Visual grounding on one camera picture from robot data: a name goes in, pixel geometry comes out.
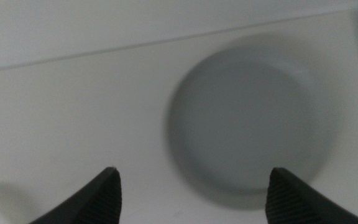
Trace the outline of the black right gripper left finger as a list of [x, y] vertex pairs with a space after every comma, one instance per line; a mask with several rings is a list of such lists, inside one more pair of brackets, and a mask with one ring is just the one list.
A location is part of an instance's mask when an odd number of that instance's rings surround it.
[[83, 188], [31, 224], [119, 224], [121, 177], [107, 167]]

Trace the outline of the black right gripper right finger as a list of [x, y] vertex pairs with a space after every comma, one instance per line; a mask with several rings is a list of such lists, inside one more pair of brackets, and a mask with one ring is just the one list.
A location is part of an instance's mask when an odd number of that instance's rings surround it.
[[269, 224], [358, 224], [358, 216], [281, 167], [270, 173], [265, 214]]

